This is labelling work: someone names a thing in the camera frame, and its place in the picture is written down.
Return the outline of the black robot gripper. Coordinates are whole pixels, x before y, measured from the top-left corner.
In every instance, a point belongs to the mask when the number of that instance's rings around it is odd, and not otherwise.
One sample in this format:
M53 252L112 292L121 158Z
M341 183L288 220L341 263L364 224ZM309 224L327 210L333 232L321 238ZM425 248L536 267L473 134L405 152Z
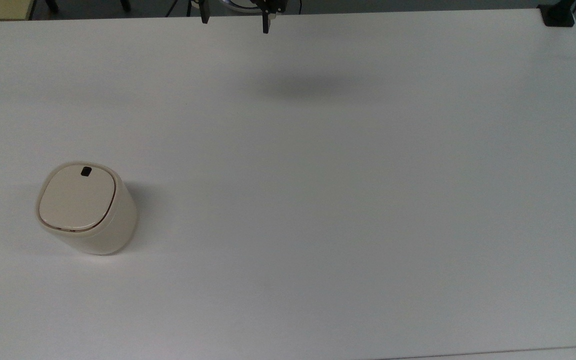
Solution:
M221 4L238 13L261 15L263 34L269 34L270 19L276 18L277 14L283 14L287 9L286 0L221 0ZM199 1L199 14L202 23L208 24L210 20L208 0Z

